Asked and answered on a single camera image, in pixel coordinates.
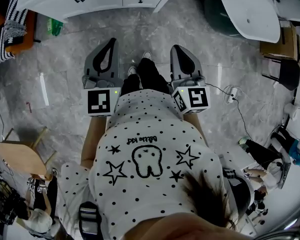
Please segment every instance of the cartoon tooth print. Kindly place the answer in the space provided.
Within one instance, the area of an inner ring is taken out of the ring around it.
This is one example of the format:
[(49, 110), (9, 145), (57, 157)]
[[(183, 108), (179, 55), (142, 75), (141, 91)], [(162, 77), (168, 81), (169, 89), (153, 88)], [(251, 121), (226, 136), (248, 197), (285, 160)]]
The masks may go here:
[(136, 173), (141, 178), (150, 175), (158, 177), (162, 174), (161, 166), (162, 152), (154, 145), (142, 145), (132, 151), (132, 160), (135, 164)]

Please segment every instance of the green plastic bag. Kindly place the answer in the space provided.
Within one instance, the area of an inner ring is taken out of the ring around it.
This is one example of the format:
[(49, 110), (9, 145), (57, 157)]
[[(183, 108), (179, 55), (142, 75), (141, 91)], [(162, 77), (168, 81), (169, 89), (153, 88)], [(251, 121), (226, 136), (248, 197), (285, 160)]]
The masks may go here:
[(49, 35), (53, 35), (53, 36), (58, 36), (60, 34), (60, 31), (63, 27), (63, 23), (53, 19), (53, 18), (49, 18), (47, 21), (47, 29), (48, 29), (48, 34)]

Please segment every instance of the wooden chair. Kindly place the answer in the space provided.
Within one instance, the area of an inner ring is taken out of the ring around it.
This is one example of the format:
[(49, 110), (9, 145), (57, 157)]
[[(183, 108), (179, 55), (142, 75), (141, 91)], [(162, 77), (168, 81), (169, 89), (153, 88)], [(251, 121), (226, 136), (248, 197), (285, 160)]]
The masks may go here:
[(48, 130), (47, 127), (43, 128), (35, 142), (7, 140), (13, 130), (12, 128), (5, 139), (0, 142), (0, 156), (18, 172), (31, 174), (34, 179), (51, 181), (53, 176), (47, 173), (46, 165), (54, 158), (57, 151), (54, 151), (48, 160), (43, 162), (36, 150), (39, 141)]

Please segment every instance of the black hair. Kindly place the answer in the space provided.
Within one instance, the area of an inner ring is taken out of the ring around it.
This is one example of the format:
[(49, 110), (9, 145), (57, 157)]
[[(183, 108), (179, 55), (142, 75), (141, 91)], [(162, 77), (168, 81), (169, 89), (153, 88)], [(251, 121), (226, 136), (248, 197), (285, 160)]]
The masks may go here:
[(234, 228), (235, 225), (230, 220), (231, 213), (226, 210), (228, 195), (224, 195), (222, 185), (213, 189), (203, 171), (200, 172), (198, 180), (189, 172), (185, 172), (184, 177), (187, 185), (183, 186), (183, 190), (193, 204), (196, 214), (216, 226), (225, 228), (231, 223)]
[(18, 218), (26, 221), (29, 219), (27, 208), (28, 206), (23, 200), (18, 202), (17, 206), (15, 207), (15, 214), (18, 216)]

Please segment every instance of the power strip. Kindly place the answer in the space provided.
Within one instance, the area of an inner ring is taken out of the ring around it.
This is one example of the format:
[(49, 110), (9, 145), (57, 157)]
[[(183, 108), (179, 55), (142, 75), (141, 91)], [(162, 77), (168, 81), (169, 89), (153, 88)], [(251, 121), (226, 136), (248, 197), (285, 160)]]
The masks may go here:
[(237, 97), (237, 95), (238, 95), (238, 88), (231, 87), (229, 94), (230, 95), (227, 95), (226, 96), (226, 100), (225, 100), (227, 104), (230, 104), (230, 103), (234, 102), (233, 98)]

